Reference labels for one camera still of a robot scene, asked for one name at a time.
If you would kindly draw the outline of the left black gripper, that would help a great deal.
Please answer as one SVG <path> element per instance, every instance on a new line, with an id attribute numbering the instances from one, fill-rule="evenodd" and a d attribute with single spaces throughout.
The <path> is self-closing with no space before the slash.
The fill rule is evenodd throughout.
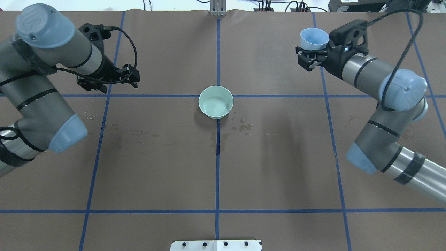
<path id="1" fill-rule="evenodd" d="M 77 76 L 77 84 L 86 91 L 96 90 L 107 94 L 107 87 L 104 84 L 111 82 L 130 84 L 133 88 L 138 88 L 140 72 L 131 64 L 125 64 L 118 69 L 109 58 L 102 58 L 99 68 L 91 74 L 91 78 L 94 80 L 88 81 Z"/>

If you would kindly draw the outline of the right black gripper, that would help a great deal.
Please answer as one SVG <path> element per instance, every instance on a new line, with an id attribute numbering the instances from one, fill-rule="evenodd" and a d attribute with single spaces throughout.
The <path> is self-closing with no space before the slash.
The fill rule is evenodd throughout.
<path id="1" fill-rule="evenodd" d="M 321 65 L 328 73 L 337 78 L 342 78 L 344 66 L 352 57 L 350 47 L 344 47 L 343 45 L 335 46 L 331 50 L 329 50 L 329 47 L 307 50 L 296 46 L 295 51 L 298 64 L 306 71 L 312 71 L 315 67 Z M 327 56 L 323 62 L 321 62 L 322 56 Z"/>

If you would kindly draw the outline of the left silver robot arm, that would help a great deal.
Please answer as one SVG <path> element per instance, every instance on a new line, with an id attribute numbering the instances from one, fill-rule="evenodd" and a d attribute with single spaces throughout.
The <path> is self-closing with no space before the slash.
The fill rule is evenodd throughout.
<path id="1" fill-rule="evenodd" d="M 86 91 L 107 93 L 107 84 L 137 88 L 136 64 L 118 68 L 105 55 L 104 40 L 116 26 L 73 22 L 50 5 L 36 3 L 23 9 L 16 32 L 1 42 L 1 95 L 22 118 L 1 127 L 1 176 L 33 161 L 40 153 L 64 152 L 88 134 L 48 79 L 59 71 L 74 74 Z"/>

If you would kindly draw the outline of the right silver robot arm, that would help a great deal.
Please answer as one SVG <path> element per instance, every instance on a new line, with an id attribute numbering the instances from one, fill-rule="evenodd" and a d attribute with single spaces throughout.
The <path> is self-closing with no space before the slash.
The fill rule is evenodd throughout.
<path id="1" fill-rule="evenodd" d="M 445 205 L 445 168 L 398 141 L 428 110 L 427 82 L 368 55 L 364 46 L 329 44 L 296 47 L 298 64 L 316 66 L 377 101 L 377 107 L 347 151 L 347 160 L 365 173 L 388 174 L 395 182 Z"/>

